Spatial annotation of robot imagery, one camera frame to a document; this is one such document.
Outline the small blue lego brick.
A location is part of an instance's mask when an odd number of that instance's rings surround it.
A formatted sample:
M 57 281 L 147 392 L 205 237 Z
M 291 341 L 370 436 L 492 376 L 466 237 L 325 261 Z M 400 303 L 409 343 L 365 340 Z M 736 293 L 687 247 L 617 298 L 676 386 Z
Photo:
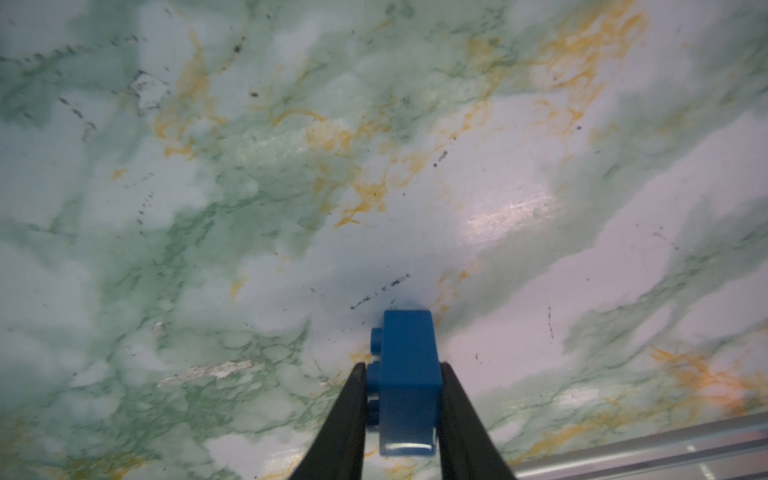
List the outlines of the small blue lego brick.
M 443 380 L 428 310 L 388 310 L 371 330 L 367 427 L 384 457 L 433 456 Z

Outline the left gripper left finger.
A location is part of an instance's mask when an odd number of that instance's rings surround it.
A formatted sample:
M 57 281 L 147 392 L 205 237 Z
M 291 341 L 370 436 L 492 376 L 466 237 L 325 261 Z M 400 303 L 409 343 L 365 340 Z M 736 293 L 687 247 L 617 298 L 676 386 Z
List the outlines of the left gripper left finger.
M 357 363 L 291 480 L 360 480 L 367 425 L 366 365 Z

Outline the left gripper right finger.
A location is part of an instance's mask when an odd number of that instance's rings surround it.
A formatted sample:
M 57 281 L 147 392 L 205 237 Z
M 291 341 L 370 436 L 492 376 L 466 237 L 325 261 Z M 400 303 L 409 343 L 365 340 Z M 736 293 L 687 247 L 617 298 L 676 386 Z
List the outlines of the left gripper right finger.
M 440 367 L 443 387 L 437 435 L 442 478 L 515 480 L 453 368 L 447 362 Z

